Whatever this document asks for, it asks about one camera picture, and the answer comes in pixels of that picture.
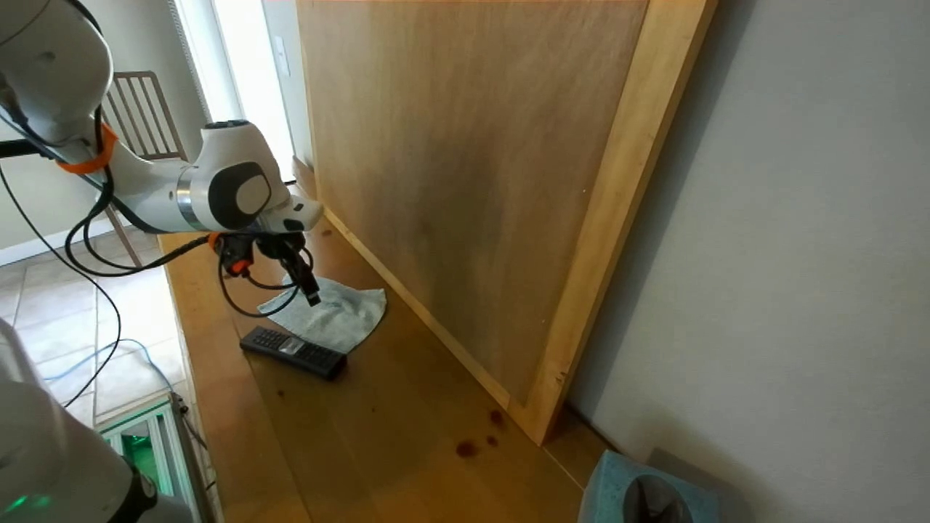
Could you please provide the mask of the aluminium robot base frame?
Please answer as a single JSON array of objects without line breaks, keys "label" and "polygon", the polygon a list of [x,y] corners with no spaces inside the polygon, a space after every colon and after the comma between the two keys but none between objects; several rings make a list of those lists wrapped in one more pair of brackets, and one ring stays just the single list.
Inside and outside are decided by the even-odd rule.
[{"label": "aluminium robot base frame", "polygon": [[186,425],[186,406],[177,394],[106,422],[100,436],[138,465],[160,493],[183,503],[193,512],[193,523],[219,523]]}]

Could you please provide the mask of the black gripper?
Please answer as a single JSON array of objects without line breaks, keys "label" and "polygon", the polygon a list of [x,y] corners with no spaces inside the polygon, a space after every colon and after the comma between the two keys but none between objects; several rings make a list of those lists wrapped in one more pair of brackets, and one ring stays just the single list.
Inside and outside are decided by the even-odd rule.
[{"label": "black gripper", "polygon": [[304,291],[304,297],[317,304],[321,303],[321,285],[315,279],[312,265],[304,259],[305,236],[304,232],[261,232],[256,239],[256,246],[267,259],[291,259],[289,272],[295,285]]}]

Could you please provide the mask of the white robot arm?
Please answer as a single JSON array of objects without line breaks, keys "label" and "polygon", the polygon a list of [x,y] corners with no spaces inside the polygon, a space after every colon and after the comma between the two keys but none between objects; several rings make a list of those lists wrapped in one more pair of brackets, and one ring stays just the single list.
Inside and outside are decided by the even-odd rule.
[{"label": "white robot arm", "polygon": [[[102,120],[112,46],[80,0],[0,0],[3,123],[151,232],[291,239],[321,204],[289,188],[261,131],[212,123],[193,162],[151,162]],[[195,523],[35,378],[3,335],[0,523]]]}]

